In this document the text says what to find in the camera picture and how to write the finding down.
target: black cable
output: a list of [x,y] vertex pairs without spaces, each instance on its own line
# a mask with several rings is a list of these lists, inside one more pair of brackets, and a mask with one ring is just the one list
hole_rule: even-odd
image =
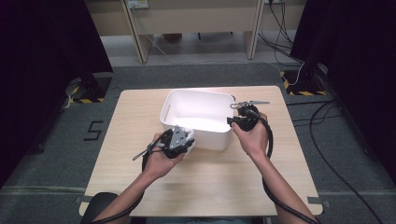
[[[275,43],[272,43],[271,41],[269,41],[268,39],[266,39],[263,33],[262,33],[262,34],[259,34],[259,37],[264,41],[265,44],[267,44],[270,48],[274,49],[274,56],[275,56],[276,61],[277,61],[278,63],[280,63],[280,64],[282,64],[282,65],[285,65],[285,66],[299,66],[299,65],[284,64],[284,63],[280,62],[279,59],[278,59],[277,56],[276,56],[276,52],[278,51],[278,52],[280,52],[280,53],[286,55],[287,57],[290,57],[291,59],[293,59],[294,61],[296,61],[296,62],[298,62],[298,63],[303,63],[302,60],[297,59],[297,58],[294,58],[294,57],[291,57],[286,51],[284,51],[283,49],[280,49],[280,48],[279,48],[279,47],[282,47],[282,48],[291,49],[291,47],[292,47],[292,45],[293,45],[293,42],[292,42],[292,40],[290,39],[290,37],[289,37],[289,35],[288,35],[288,32],[287,32],[287,29],[286,29],[286,20],[285,20],[286,3],[285,3],[285,1],[281,1],[282,22],[279,22],[279,19],[278,19],[278,17],[276,16],[276,14],[275,14],[275,12],[274,12],[274,10],[273,10],[273,8],[272,8],[272,3],[271,3],[271,2],[270,2],[269,7],[270,7],[270,9],[271,9],[272,14],[274,15],[274,18],[276,19],[277,25],[279,26],[279,33],[278,33],[278,35],[277,35],[277,38],[276,38],[276,42],[275,42]],[[283,35],[283,37],[289,42],[289,45],[290,45],[289,47],[287,47],[287,46],[282,46],[282,45],[278,45],[278,44],[277,44],[280,35]]]
[[[252,115],[254,116],[256,119],[259,119],[262,124],[264,125],[267,133],[268,133],[268,151],[267,151],[267,156],[268,158],[271,158],[272,152],[273,152],[273,148],[274,148],[274,136],[273,136],[273,132],[270,128],[270,126],[268,125],[268,122],[263,119],[259,114],[257,114],[255,111],[251,110],[251,109],[246,109],[245,110],[245,114],[248,115]],[[306,215],[300,213],[297,210],[294,210],[293,208],[285,205],[284,203],[282,203],[272,192],[271,190],[269,190],[268,186],[266,185],[264,179],[262,179],[262,185],[264,187],[265,192],[267,193],[268,197],[271,199],[271,201],[273,201],[276,205],[278,205],[279,207],[281,207],[282,209],[284,209],[285,211],[295,215],[296,217],[306,221],[307,223],[310,224],[319,224],[320,222],[316,222],[315,220],[313,220],[310,217],[307,217]]]
[[[313,123],[313,124],[320,124],[320,123],[323,122],[325,119],[329,119],[329,118],[338,118],[338,117],[343,116],[343,115],[336,115],[336,116],[329,116],[329,117],[327,117],[327,114],[330,112],[330,110],[333,109],[333,108],[335,108],[335,107],[338,107],[338,105],[334,105],[334,106],[331,106],[331,107],[327,108],[326,113],[324,113],[324,115],[323,115],[321,118],[317,118],[317,119],[320,119],[320,121],[319,121],[319,122],[316,122],[316,123]],[[292,120],[292,122],[305,121],[305,120],[311,120],[311,119],[294,119],[294,120]],[[300,125],[294,125],[294,127],[296,127],[296,126],[303,126],[303,125],[309,125],[309,124],[310,124],[310,123],[300,124]]]
[[[147,147],[146,150],[144,150],[143,152],[139,153],[137,156],[134,157],[134,161],[135,161],[137,158],[139,158],[141,155],[144,154],[144,155],[143,155],[143,160],[142,160],[142,172],[143,172],[143,171],[145,170],[145,168],[146,168],[146,163],[147,163],[147,161],[148,161],[148,159],[149,159],[149,155],[150,155],[152,152],[162,151],[162,150],[154,150],[154,151],[153,151],[152,149],[157,145],[157,143],[158,143],[161,139],[163,139],[163,138],[164,138],[166,135],[168,135],[170,132],[172,132],[172,129],[169,129],[169,130],[163,132],[163,133],[160,135],[160,137],[158,137],[154,142],[152,142],[152,143],[150,143],[150,144],[148,145],[148,147]],[[124,211],[122,211],[122,212],[120,212],[120,213],[118,213],[118,214],[116,214],[116,215],[114,215],[114,216],[102,218],[102,219],[100,219],[100,220],[91,222],[91,224],[99,224],[99,223],[102,224],[102,223],[107,223],[107,222],[110,222],[110,221],[116,220],[116,219],[118,219],[118,218],[121,218],[121,217],[124,217],[124,216],[129,215],[129,214],[140,204],[140,202],[141,202],[142,199],[143,199],[144,194],[145,194],[145,193],[143,192],[143,194],[139,197],[139,199],[137,199],[137,201],[136,201],[134,204],[132,204],[131,207],[125,209]]]
[[[335,118],[340,118],[343,117],[344,115],[334,115],[334,116],[328,116],[328,117],[323,117],[323,118],[319,118],[321,119],[320,122],[316,122],[313,124],[320,124],[322,121],[324,121],[325,119],[335,119]],[[293,120],[293,121],[303,121],[303,120],[309,120],[309,119],[299,119],[299,120]],[[294,127],[301,127],[301,126],[305,126],[305,125],[309,125],[310,123],[304,123],[304,124],[296,124],[294,125]]]
[[291,103],[291,104],[286,104],[286,105],[310,105],[310,104],[321,104],[321,103],[329,103],[332,102],[333,100],[328,100],[328,101],[310,101],[310,102],[301,102],[301,103]]
[[370,212],[373,214],[373,216],[376,218],[376,220],[378,221],[378,223],[383,223],[382,220],[379,218],[379,216],[376,214],[376,212],[374,211],[374,209],[370,206],[370,204],[368,204],[364,198],[343,178],[341,177],[337,171],[334,169],[334,167],[327,161],[327,159],[324,157],[323,153],[321,152],[321,150],[318,147],[317,141],[315,140],[314,137],[314,133],[312,130],[312,125],[313,125],[313,120],[315,115],[326,105],[330,104],[331,102],[333,102],[334,100],[322,105],[311,117],[310,120],[310,125],[309,125],[309,133],[312,139],[312,142],[315,145],[315,148],[317,149],[318,154],[320,155],[320,157],[324,160],[324,162],[329,166],[329,168],[338,176],[338,178],[340,178],[354,193],[356,196],[358,196],[358,198],[366,205],[366,207],[370,210]]
[[311,224],[319,224],[319,221],[315,221],[312,218],[300,213],[297,210],[294,210],[293,208],[285,205],[284,203],[282,203],[272,192],[271,190],[268,188],[267,184],[265,183],[264,179],[262,179],[262,186],[264,187],[265,192],[267,193],[268,197],[271,199],[271,201],[273,201],[276,205],[278,205],[279,207],[281,207],[282,209],[284,209],[285,211],[295,215],[296,217],[304,220],[306,223],[311,223]]

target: wire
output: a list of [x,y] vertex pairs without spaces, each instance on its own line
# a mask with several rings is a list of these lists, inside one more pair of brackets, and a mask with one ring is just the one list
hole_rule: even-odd
[[[265,127],[265,130],[267,131],[268,134],[268,150],[267,150],[267,157],[270,159],[272,152],[273,152],[273,148],[274,148],[274,136],[273,136],[273,132],[270,128],[270,126],[268,125],[268,122],[263,119],[258,113],[256,113],[255,111],[253,111],[252,109],[249,109],[245,106],[241,107],[244,110],[244,114],[246,116],[248,115],[252,115],[253,117],[255,117],[256,119],[259,119],[262,124]],[[296,217],[306,221],[307,223],[311,223],[311,224],[319,224],[320,222],[316,222],[315,220],[313,220],[310,217],[307,217],[306,215],[300,213],[299,211],[287,206],[286,204],[282,203],[272,192],[271,190],[268,188],[267,184],[265,183],[264,179],[262,179],[262,186],[264,187],[265,192],[267,193],[268,197],[271,199],[271,201],[273,201],[276,205],[278,205],[279,207],[281,207],[282,209],[284,209],[285,211],[295,215]]]
[[[278,33],[278,35],[277,35],[277,38],[276,38],[276,42],[275,42],[275,43],[273,43],[273,42],[269,41],[268,39],[266,39],[265,36],[264,36],[264,34],[263,34],[263,32],[261,32],[261,33],[259,34],[259,37],[264,41],[265,44],[267,44],[269,47],[271,47],[271,48],[274,49],[274,56],[275,56],[276,61],[277,61],[278,63],[280,63],[280,64],[282,64],[282,65],[285,65],[285,66],[298,66],[298,65],[284,64],[284,63],[282,63],[282,62],[279,61],[279,59],[277,58],[277,55],[276,55],[276,52],[278,51],[278,52],[280,52],[280,53],[282,53],[282,54],[284,54],[284,55],[290,57],[291,59],[293,59],[294,61],[296,61],[296,62],[298,62],[298,63],[302,63],[302,62],[303,62],[303,61],[301,61],[301,60],[299,60],[299,59],[296,59],[296,58],[291,57],[286,51],[284,51],[283,49],[280,49],[280,48],[279,48],[279,47],[282,47],[282,48],[286,48],[286,49],[291,49],[292,44],[293,44],[292,40],[290,39],[290,37],[289,37],[289,35],[288,35],[287,29],[286,29],[286,20],[285,20],[286,3],[285,3],[285,1],[281,1],[282,22],[279,22],[279,19],[278,19],[277,15],[275,14],[275,12],[274,12],[274,10],[273,10],[273,8],[272,8],[272,4],[270,4],[269,7],[270,7],[270,9],[271,9],[272,14],[274,15],[274,18],[276,19],[277,25],[279,26],[279,33]],[[289,47],[288,47],[288,46],[282,46],[282,45],[278,45],[278,44],[277,44],[277,42],[278,42],[278,40],[279,40],[279,38],[280,38],[280,35],[283,35],[283,37],[289,42],[289,45],[290,45]]]
[[296,78],[296,80],[294,81],[294,83],[289,83],[290,86],[294,86],[295,84],[298,83],[298,79],[300,78],[300,72],[301,72],[301,69],[303,68],[304,64],[305,64],[305,63],[303,63],[303,64],[300,66],[300,69],[298,70],[298,73],[297,73],[297,78]]
[[[327,111],[326,111],[326,113],[323,115],[323,117],[322,118],[318,118],[320,121],[319,122],[316,122],[316,123],[313,123],[313,124],[320,124],[321,122],[323,122],[325,119],[331,119],[331,118],[339,118],[339,117],[341,117],[341,116],[344,116],[344,115],[334,115],[334,116],[327,116],[327,114],[330,112],[330,110],[331,109],[333,109],[333,108],[335,108],[335,107],[338,107],[337,105],[334,105],[334,106],[332,106],[332,107],[329,107],[328,109],[327,109]],[[299,121],[306,121],[306,120],[311,120],[311,119],[295,119],[295,120],[292,120],[293,122],[299,122]],[[310,122],[309,123],[305,123],[305,124],[297,124],[297,125],[294,125],[294,127],[298,127],[298,126],[305,126],[305,125],[309,125],[310,124]]]
[[151,152],[153,152],[152,149],[154,149],[154,147],[158,144],[158,142],[159,142],[160,140],[162,140],[166,135],[169,135],[169,134],[171,134],[171,133],[172,133],[172,129],[168,129],[168,130],[166,130],[165,132],[163,132],[154,142],[148,144],[148,147],[147,147],[144,151],[142,151],[142,152],[140,152],[139,154],[137,154],[137,155],[133,158],[133,161],[137,160],[137,158],[139,158],[140,156],[142,156],[144,153],[150,154]]
[[137,199],[137,201],[134,202],[134,204],[132,204],[131,207],[127,208],[126,210],[124,210],[124,211],[122,211],[122,212],[120,212],[120,213],[118,213],[118,214],[116,214],[116,215],[114,215],[114,216],[112,216],[112,217],[106,217],[106,218],[102,218],[102,219],[100,219],[100,220],[93,221],[93,222],[91,222],[91,224],[103,224],[103,223],[108,223],[108,222],[110,222],[110,221],[114,221],[114,220],[116,220],[116,219],[119,219],[119,218],[121,218],[121,217],[125,217],[125,216],[129,215],[129,214],[140,204],[140,202],[141,202],[142,199],[143,199],[143,195],[144,195],[144,194],[145,194],[145,193],[143,192],[143,194],[140,195],[140,197]]
[[64,110],[64,109],[69,108],[70,105],[71,105],[71,102],[72,102],[72,97],[71,97],[69,94],[66,94],[66,95],[67,95],[67,105],[65,105],[65,106],[61,109],[61,111]]
[[328,100],[328,101],[310,101],[310,102],[292,103],[292,104],[286,104],[286,105],[310,105],[310,104],[329,103],[329,102],[332,102],[332,101],[333,100]]
[[328,104],[330,104],[331,102],[333,102],[334,100],[332,100],[332,101],[330,101],[330,102],[328,102],[328,103],[325,103],[325,104],[323,104],[313,115],[312,115],[312,117],[311,117],[311,120],[310,120],[310,124],[309,124],[309,134],[310,134],[310,136],[311,136],[311,139],[312,139],[312,142],[314,143],[314,146],[315,146],[315,148],[316,148],[316,150],[317,150],[317,152],[318,152],[318,154],[320,155],[320,157],[323,159],[323,161],[329,166],[329,168],[338,176],[338,178],[340,178],[341,179],[341,181],[343,181],[354,193],[355,193],[355,195],[356,196],[358,196],[358,198],[366,205],[366,207],[370,210],[370,212],[373,214],[373,216],[376,218],[376,220],[378,221],[378,223],[383,223],[382,221],[381,221],[381,219],[379,218],[379,216],[376,214],[376,212],[374,211],[374,209],[370,206],[370,204],[368,204],[365,200],[364,200],[364,198],[343,178],[343,177],[341,177],[341,175],[339,175],[338,173],[337,173],[337,171],[334,169],[334,167],[329,163],[329,161],[324,157],[324,155],[323,155],[323,153],[322,153],[322,151],[319,149],[319,147],[318,147],[318,143],[317,143],[317,141],[316,141],[316,139],[315,139],[315,137],[314,137],[314,133],[313,133],[313,129],[312,129],[312,127],[313,127],[313,124],[314,124],[314,122],[313,122],[313,120],[314,120],[314,118],[315,118],[315,115],[324,107],[324,106],[326,106],[326,105],[328,105]]

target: white object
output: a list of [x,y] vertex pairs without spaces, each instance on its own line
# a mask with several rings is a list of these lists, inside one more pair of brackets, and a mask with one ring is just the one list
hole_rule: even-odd
[[223,150],[231,138],[227,118],[233,117],[234,98],[225,93],[173,90],[163,105],[160,121],[165,130],[176,125],[193,129],[195,147]]
[[[190,141],[191,139],[194,139],[195,134],[194,134],[194,130],[193,130],[193,129],[180,127],[180,130],[181,130],[183,133],[186,133],[186,134],[187,134],[187,137],[186,137],[186,141],[187,141],[187,142]],[[195,141],[191,144],[190,147],[187,148],[186,155],[189,154],[190,151],[191,151],[194,147],[195,147]]]
[[149,8],[148,0],[128,0],[129,9]]

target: carpet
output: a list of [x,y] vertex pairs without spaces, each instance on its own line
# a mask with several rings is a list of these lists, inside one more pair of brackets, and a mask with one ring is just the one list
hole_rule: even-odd
[[[332,94],[289,95],[279,64],[185,64],[114,67],[102,103],[71,104],[58,116],[43,142],[44,152],[26,155],[0,190],[0,223],[76,223],[78,199],[88,185],[111,116],[123,90],[224,86],[278,86],[288,105],[318,194],[324,202],[323,223],[375,223],[366,206],[319,156],[309,119]],[[396,190],[382,165],[361,143],[336,102],[318,113],[313,134],[326,160],[375,209],[384,223],[394,223]],[[272,223],[278,223],[271,217]]]

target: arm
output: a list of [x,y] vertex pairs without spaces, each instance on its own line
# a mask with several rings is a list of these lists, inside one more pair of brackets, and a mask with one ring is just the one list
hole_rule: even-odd
[[[260,115],[267,120],[267,117],[263,113],[260,113]],[[265,149],[268,144],[268,134],[264,126],[258,122],[250,132],[244,132],[237,124],[233,123],[233,131],[238,136],[242,149],[244,149],[253,160],[269,190],[271,190],[275,197],[287,206],[316,220],[297,193],[291,188],[288,182],[271,163],[270,159],[265,155]],[[276,211],[281,223],[306,223],[277,205]]]
[[[156,133],[154,140],[160,136]],[[154,152],[149,155],[145,170],[136,178],[136,180],[123,191],[95,220],[114,216],[134,204],[143,192],[155,180],[165,176],[178,164],[184,157],[184,153],[174,159],[168,159],[162,152]],[[128,216],[116,219],[111,223],[126,223]]]

